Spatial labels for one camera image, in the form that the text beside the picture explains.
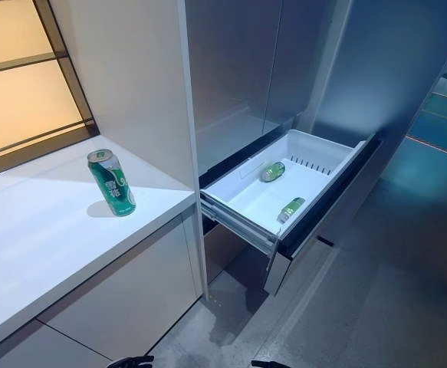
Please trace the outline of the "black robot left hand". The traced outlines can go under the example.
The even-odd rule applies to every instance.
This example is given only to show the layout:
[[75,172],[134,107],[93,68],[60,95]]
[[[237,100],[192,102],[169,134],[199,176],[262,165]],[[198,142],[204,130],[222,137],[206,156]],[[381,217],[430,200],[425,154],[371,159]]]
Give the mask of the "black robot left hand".
[[129,356],[111,362],[107,368],[152,368],[154,356]]

